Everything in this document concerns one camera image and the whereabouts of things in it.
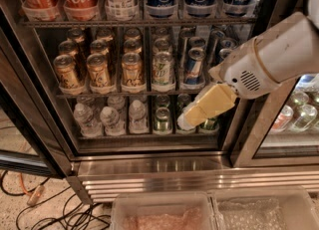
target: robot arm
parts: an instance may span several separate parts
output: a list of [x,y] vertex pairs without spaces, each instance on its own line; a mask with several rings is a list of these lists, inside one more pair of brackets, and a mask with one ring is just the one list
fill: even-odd
[[209,73],[216,83],[204,88],[184,109],[178,125],[194,128],[231,109],[237,97],[256,99],[289,79],[319,73],[318,2],[309,0],[310,17],[294,13],[211,68]]

